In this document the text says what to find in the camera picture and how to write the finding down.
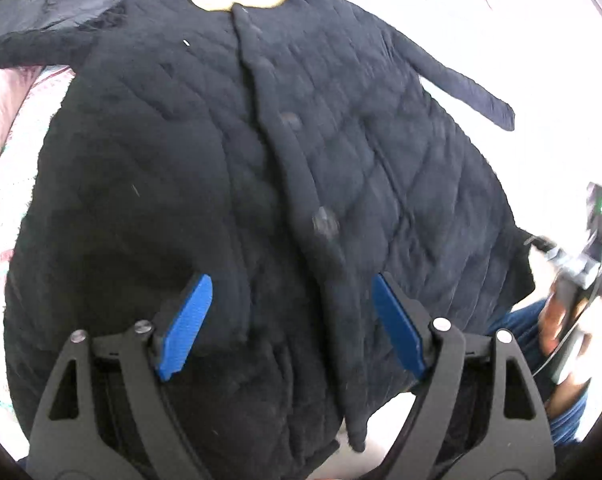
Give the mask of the person's right hand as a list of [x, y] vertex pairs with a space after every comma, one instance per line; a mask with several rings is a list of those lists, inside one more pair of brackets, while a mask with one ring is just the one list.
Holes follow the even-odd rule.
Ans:
[[[540, 350], [544, 356], [549, 356], [558, 347], [562, 323], [566, 317], [566, 307], [557, 296], [558, 284], [559, 280], [556, 278], [537, 320]], [[583, 328], [583, 332], [583, 341], [578, 349], [571, 373], [552, 390], [545, 402], [545, 410], [549, 419], [557, 418], [572, 408], [592, 378], [593, 373], [589, 362], [594, 351], [594, 335], [585, 328]]]

